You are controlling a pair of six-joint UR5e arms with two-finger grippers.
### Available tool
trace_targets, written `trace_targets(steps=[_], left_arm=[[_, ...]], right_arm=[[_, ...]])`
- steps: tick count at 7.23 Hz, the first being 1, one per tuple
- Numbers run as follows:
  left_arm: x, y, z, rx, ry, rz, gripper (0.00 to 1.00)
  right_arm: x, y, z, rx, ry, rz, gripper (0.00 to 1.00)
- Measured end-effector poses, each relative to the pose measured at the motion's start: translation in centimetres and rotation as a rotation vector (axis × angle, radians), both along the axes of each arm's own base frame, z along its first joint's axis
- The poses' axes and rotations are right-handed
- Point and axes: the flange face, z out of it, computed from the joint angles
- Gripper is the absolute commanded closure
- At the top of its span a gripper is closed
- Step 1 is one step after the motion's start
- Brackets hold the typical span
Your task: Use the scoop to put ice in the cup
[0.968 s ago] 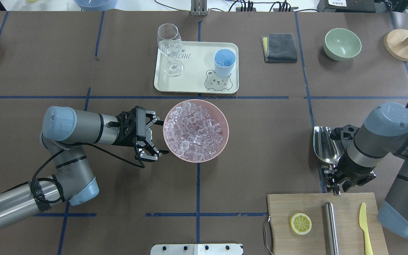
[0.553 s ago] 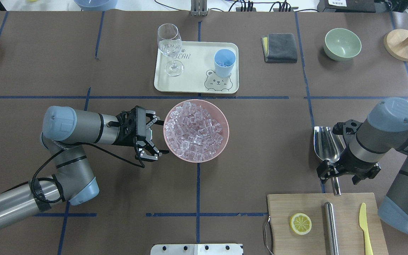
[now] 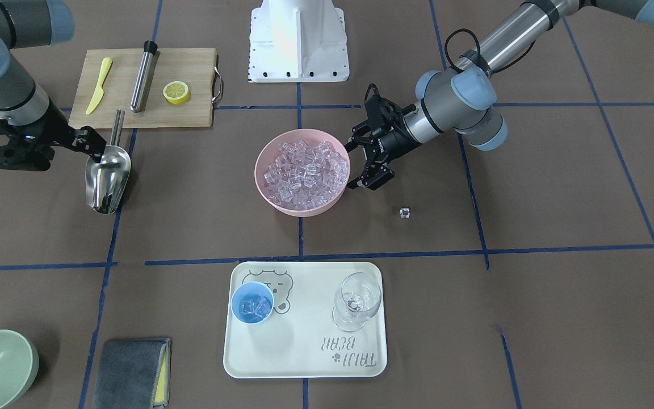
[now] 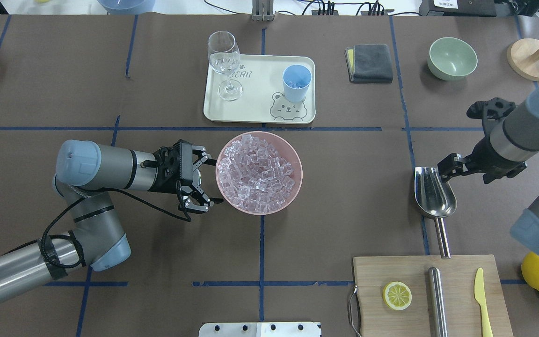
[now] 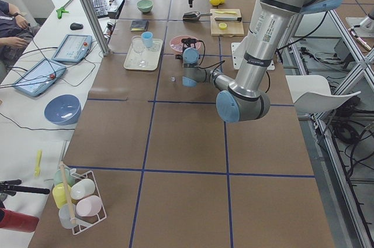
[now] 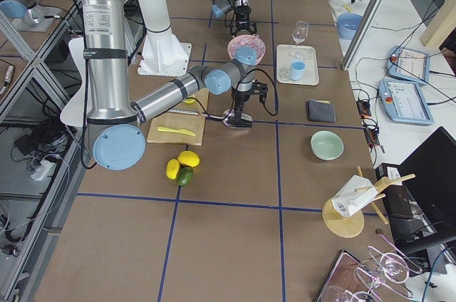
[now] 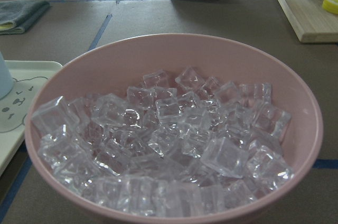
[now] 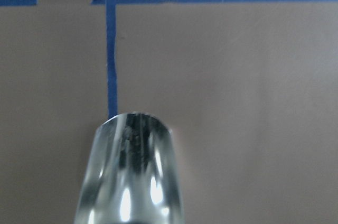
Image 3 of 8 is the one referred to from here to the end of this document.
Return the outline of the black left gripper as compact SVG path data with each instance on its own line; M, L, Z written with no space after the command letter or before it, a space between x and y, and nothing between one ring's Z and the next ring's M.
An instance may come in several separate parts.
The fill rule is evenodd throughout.
M363 147L363 161L353 161L354 176L347 183L348 189L377 190L395 177L389 167L397 160L422 145L410 134L406 117L416 111L415 104L402 108L384 98L376 85L368 85L365 93L367 119L352 129L347 140L347 151Z

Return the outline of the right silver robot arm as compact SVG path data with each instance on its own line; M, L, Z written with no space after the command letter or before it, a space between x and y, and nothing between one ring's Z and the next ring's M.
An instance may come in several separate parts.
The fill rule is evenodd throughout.
M0 170L49 170L56 147L99 163L106 140L76 129L13 55L73 38L75 21L63 1L0 1Z

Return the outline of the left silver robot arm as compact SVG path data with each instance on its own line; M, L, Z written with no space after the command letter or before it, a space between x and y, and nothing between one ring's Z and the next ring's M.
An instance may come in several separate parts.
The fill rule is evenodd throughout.
M369 85L367 118L353 128L347 151L363 148L361 174L348 189L377 190L395 176L389 164L433 138L454 130L473 147L493 150L508 135L506 121L494 110L497 95L491 77L516 64L535 41L556 24L584 7L595 7L654 26L654 1L524 1L485 39L457 61L447 60L443 72L426 72L416 83L416 101L405 107L380 95Z

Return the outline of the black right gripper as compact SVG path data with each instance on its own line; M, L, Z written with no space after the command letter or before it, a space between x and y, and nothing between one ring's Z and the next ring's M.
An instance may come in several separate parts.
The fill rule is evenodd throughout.
M58 108L48 108L40 119L23 126L0 119L0 170L49 170L56 147L101 161L106 145L94 128L70 127Z

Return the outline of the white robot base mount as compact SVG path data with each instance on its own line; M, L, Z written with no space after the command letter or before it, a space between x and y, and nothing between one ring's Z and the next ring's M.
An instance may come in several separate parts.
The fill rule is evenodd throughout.
M350 78L343 9L332 1L263 1L251 11L248 80L327 83Z

